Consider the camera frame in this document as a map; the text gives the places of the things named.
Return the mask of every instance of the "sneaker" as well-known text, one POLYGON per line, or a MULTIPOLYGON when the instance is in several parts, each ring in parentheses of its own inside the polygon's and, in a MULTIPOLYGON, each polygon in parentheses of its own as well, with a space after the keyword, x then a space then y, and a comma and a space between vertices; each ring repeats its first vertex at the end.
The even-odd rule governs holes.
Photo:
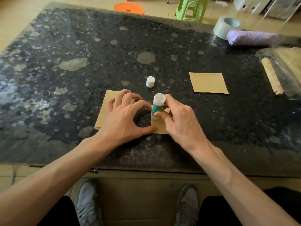
POLYGON ((194 185, 185 185, 178 197, 174 226, 195 226, 198 220, 199 195, 194 185))
POLYGON ((97 180, 87 178, 77 194, 77 218, 81 226, 103 226, 101 191, 97 180))

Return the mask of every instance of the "gray tape roll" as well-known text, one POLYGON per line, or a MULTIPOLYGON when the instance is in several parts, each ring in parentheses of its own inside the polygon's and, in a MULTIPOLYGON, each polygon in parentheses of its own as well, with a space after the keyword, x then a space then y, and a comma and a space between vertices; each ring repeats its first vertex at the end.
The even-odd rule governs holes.
POLYGON ((227 40, 228 32, 231 30, 239 30, 241 28, 240 22, 234 18, 229 16, 221 16, 214 29, 213 32, 218 37, 227 40))

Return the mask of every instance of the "table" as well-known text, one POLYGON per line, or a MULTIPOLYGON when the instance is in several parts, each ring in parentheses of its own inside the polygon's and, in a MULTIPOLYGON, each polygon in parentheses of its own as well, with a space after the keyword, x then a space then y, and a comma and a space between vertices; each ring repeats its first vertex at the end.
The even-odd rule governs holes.
MULTIPOLYGON (((54 161, 96 133, 105 91, 127 88, 150 103, 161 92, 191 106, 245 175, 301 177, 301 103, 274 95, 258 47, 231 47, 212 30, 50 3, 0 58, 0 163, 54 161), (194 93, 188 72, 222 72, 230 95, 194 93), (151 89, 147 76, 156 78, 151 89)), ((150 113, 140 110, 135 122, 150 125, 150 113)), ((204 173, 162 134, 118 147, 97 168, 204 173)))

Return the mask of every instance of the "black pants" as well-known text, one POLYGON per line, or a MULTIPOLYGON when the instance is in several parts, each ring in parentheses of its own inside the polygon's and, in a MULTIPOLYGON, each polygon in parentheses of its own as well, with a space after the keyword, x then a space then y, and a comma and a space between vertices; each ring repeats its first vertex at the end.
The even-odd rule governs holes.
MULTIPOLYGON (((264 192, 301 224, 300 192, 284 187, 275 187, 264 192)), ((58 222, 65 225, 79 225, 73 202, 67 196, 63 196, 38 225, 55 225, 58 222)), ((205 198, 199 211, 197 226, 224 224, 241 225, 223 196, 205 198)))

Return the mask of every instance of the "green plastic stool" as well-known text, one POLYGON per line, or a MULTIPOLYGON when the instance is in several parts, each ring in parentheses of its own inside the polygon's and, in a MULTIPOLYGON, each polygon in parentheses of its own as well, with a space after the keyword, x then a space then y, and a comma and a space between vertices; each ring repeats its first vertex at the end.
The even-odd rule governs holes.
POLYGON ((179 5, 175 11, 175 16, 178 20, 196 21, 201 23, 205 14, 208 0, 180 0, 179 5), (196 2, 194 7, 190 7, 191 3, 196 2), (192 16, 186 16, 188 10, 192 10, 192 16))

